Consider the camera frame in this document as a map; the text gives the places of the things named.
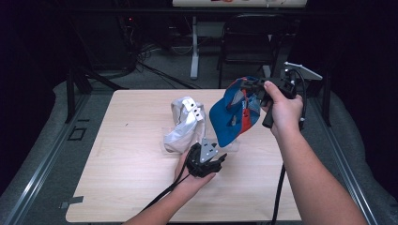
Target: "crumpled white fabric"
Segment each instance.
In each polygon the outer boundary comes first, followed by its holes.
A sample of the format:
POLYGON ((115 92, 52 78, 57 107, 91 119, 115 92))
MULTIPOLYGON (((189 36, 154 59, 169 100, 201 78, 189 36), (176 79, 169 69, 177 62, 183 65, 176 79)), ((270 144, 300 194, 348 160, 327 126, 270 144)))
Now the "crumpled white fabric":
POLYGON ((174 130, 163 137, 164 148, 168 152, 184 153, 205 137, 205 107, 191 97, 176 99, 171 104, 174 130))

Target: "black chair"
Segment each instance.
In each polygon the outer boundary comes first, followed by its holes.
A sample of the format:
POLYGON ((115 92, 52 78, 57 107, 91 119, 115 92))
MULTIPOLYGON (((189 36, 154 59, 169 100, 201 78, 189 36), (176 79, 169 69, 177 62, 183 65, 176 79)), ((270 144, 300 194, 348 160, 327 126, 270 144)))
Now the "black chair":
POLYGON ((229 19, 222 30, 217 65, 219 88, 223 64, 268 65, 272 76, 288 26, 288 20, 282 15, 239 14, 229 19))

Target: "table surface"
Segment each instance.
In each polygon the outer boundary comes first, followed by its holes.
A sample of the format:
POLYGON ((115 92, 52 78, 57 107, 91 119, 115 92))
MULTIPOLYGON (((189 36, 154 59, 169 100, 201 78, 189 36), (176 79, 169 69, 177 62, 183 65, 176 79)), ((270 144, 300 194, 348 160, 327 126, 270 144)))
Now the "table surface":
MULTIPOLYGON (((192 97, 210 108, 224 90, 121 90, 112 97, 71 204, 69 222, 122 222, 139 213, 173 182, 178 154, 162 148, 173 128, 171 102, 192 97)), ((272 219, 282 158, 269 129, 259 121, 241 134, 222 170, 171 219, 173 222, 266 221, 272 219)), ((207 116, 207 138, 215 139, 207 116)), ((284 179, 278 220, 300 220, 284 179)))
POLYGON ((307 0, 173 0, 174 7, 304 8, 307 0))

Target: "human arm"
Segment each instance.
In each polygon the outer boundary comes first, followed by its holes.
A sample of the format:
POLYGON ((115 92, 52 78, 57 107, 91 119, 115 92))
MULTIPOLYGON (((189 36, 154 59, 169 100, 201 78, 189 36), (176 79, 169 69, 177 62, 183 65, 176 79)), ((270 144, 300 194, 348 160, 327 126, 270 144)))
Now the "human arm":
MULTIPOLYGON (((185 158, 189 151, 185 151, 176 166, 175 180, 178 177, 185 158)), ((188 169, 185 168, 182 173, 182 178, 188 175, 188 169)), ((179 183, 173 191, 171 191, 164 198, 158 202, 132 217, 124 223, 124 225, 135 225, 135 224, 150 224, 150 225, 164 225, 172 216, 185 204, 187 203, 205 184, 207 184, 216 173, 211 173, 204 178, 193 177, 189 175, 181 183, 179 183)))
POLYGON ((299 131, 302 97, 287 99, 272 82, 271 132, 281 149, 298 211, 304 224, 366 224, 351 196, 318 159, 299 131))

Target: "person's left hand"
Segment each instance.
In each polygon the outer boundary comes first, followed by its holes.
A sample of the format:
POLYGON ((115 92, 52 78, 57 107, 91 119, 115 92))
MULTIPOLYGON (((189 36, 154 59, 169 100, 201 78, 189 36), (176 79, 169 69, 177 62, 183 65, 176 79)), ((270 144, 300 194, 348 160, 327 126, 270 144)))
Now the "person's left hand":
MULTIPOLYGON (((179 173, 181 172, 182 166, 184 165, 185 158, 188 155, 189 150, 185 151, 181 157, 179 158, 179 162, 176 165, 176 170, 175 170, 175 178, 174 180, 177 179, 179 173)), ((180 179, 183 179, 189 174, 188 169, 185 168, 184 172, 181 175, 180 179)), ((201 177, 194 177, 192 175, 189 175, 184 181, 182 181, 179 185, 176 186, 175 191, 181 191, 184 195, 188 195, 187 197, 191 198, 193 197, 200 188, 202 188, 205 184, 207 184, 213 177, 216 175, 216 173, 210 173, 209 175, 201 178, 201 177)))

